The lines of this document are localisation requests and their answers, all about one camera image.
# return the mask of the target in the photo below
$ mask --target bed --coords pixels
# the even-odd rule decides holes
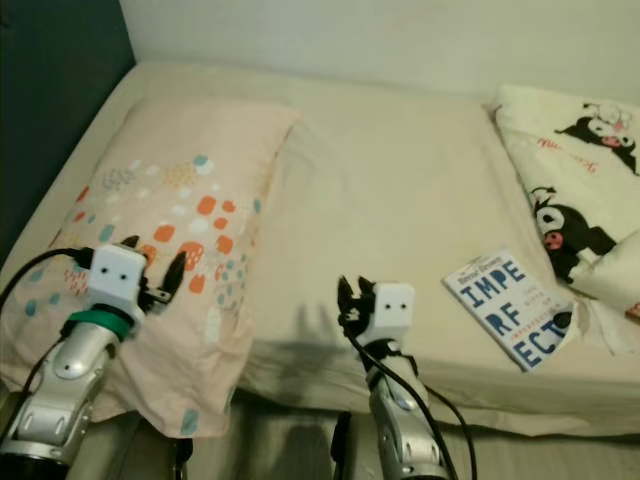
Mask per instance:
[[[3,285],[46,249],[129,108],[168,94],[267,100],[305,117],[304,131],[289,141],[307,163],[279,167],[251,272],[256,335],[241,388],[297,407],[365,411],[362,369],[335,320],[338,276],[361,274],[416,287],[405,349],[469,423],[526,435],[640,430],[638,354],[612,355],[585,340],[596,328],[591,301],[580,303],[572,340],[523,374],[441,285],[470,259],[506,245],[561,289],[516,172],[476,100],[143,62],[110,95],[40,203],[3,267]],[[288,235],[300,222],[304,233]],[[640,328],[627,331],[640,341]]]

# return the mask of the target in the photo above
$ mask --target beige bed sheet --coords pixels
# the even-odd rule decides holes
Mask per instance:
[[[528,435],[640,431],[639,358],[585,342],[586,316],[570,343],[524,374],[441,286],[444,275],[505,245],[555,285],[516,174],[472,100],[143,63],[80,141],[5,264],[2,284],[46,247],[129,107],[167,93],[276,101],[306,118],[278,172],[252,270],[257,331],[241,386],[295,406],[366,410],[361,367],[335,323],[337,277],[363,274],[416,287],[406,351],[470,423]]]

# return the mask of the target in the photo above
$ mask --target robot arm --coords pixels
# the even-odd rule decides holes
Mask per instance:
[[[417,377],[415,361],[402,354],[399,344],[411,325],[413,288],[396,283],[374,285],[363,278],[359,285],[359,298],[353,296],[344,277],[338,286],[345,334],[353,334],[369,355],[402,377],[428,407],[428,394]],[[368,357],[361,355],[361,360],[367,372],[385,480],[449,480],[434,432],[416,400]]]
[[[19,406],[0,445],[3,472],[66,477],[121,342],[139,330],[156,302],[170,302],[177,291],[185,255],[174,259],[160,289],[150,289],[144,277],[146,258],[133,249],[135,237],[128,241],[129,245],[105,245],[94,252],[88,309],[69,317],[62,340],[41,364],[39,386]]]

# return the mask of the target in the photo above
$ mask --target pink pillowcase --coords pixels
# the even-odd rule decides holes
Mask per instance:
[[[239,100],[166,98],[132,109],[51,247],[95,247],[139,235],[159,285],[187,252],[161,315],[125,341],[94,420],[136,409],[167,436],[223,433],[251,345],[244,304],[274,159],[299,115]],[[67,317],[84,308],[87,271],[64,258],[32,270],[5,305],[3,379],[19,388]]]

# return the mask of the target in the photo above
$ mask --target white wall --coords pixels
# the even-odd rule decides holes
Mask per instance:
[[[640,103],[639,0],[121,0],[138,59]]]

